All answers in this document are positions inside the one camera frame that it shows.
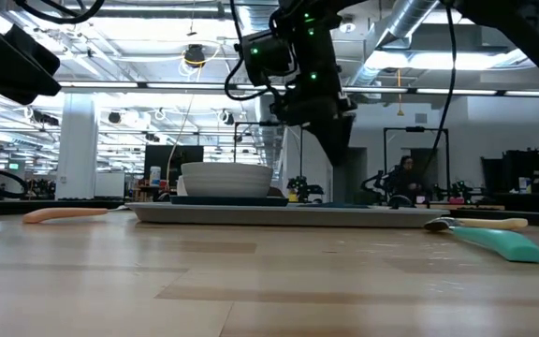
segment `ceiling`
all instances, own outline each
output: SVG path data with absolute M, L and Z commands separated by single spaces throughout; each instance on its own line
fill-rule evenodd
M 30 0 L 29 3 L 51 11 L 38 0 Z M 0 0 L 0 23 L 18 24 L 37 42 L 58 55 L 62 66 L 55 78 L 59 81 L 222 83 L 238 60 L 233 47 L 237 41 L 236 33 L 227 3 L 227 0 L 107 0 L 99 14 L 87 23 L 56 25 L 18 10 L 12 0 Z M 69 7 L 76 5 L 71 0 L 66 4 Z M 277 1 L 237 0 L 237 4 L 243 33 L 248 34 L 267 29 L 269 15 L 276 8 Z M 342 66 L 343 83 L 352 82 L 365 64 L 369 57 L 365 46 L 368 32 L 373 24 L 388 20 L 392 6 L 392 0 L 370 0 L 341 13 L 350 16 L 350 21 L 355 24 L 352 32 L 332 31 L 337 61 Z M 460 70 L 458 88 L 539 89 L 539 70 L 525 57 L 511 57 L 515 47 L 502 34 L 476 26 L 462 19 L 458 13 L 455 13 L 454 21 L 458 23 L 456 32 L 460 52 L 481 52 L 501 57 L 496 69 Z M 384 52 L 402 53 L 409 59 L 427 51 L 448 53 L 450 40 L 444 23 L 443 11 L 436 8 L 414 32 L 406 50 L 385 49 Z M 207 63 L 200 72 L 184 65 L 182 54 L 192 44 L 202 45 L 206 55 Z M 448 69 L 411 65 L 404 65 L 400 70 L 385 67 L 379 71 L 373 85 L 445 88 L 449 74 Z M 233 82 L 249 82 L 244 69 L 237 72 Z M 34 111 L 39 111 L 62 124 L 65 95 L 40 96 L 30 109 L 0 96 L 1 164 L 8 158 L 18 157 L 24 158 L 28 168 L 34 171 L 55 170 L 60 128 L 37 124 L 30 117 Z M 265 100 L 263 104 L 259 101 L 240 103 L 229 100 L 221 90 L 191 95 L 185 92 L 123 93 L 119 89 L 115 93 L 94 95 L 101 111 L 98 148 L 101 170 L 142 171 L 143 146 L 151 143 L 145 139 L 143 131 L 156 135 L 160 143 L 173 144 L 182 124 L 184 135 L 178 139 L 180 144 L 205 145 L 206 160 L 231 161 L 234 126 L 221 121 L 223 113 L 231 113 L 237 122 L 258 122 L 269 117 L 267 107 L 264 107 Z M 397 95 L 378 98 L 374 97 L 369 103 L 380 107 L 399 99 Z M 431 103 L 435 109 L 442 101 L 439 96 L 405 97 L 406 103 Z M 112 112 L 120 113 L 122 121 L 111 123 L 109 114 Z M 244 129 L 245 125 L 242 125 L 239 133 Z M 268 165 L 278 171 L 284 131 L 275 127 L 252 126 L 246 132 L 238 144 L 238 161 Z

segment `dark blue tray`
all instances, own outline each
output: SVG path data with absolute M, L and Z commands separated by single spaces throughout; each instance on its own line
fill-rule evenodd
M 284 207 L 288 204 L 287 198 L 230 198 L 230 197 L 170 197 L 174 205 L 208 205 L 208 206 L 271 206 Z

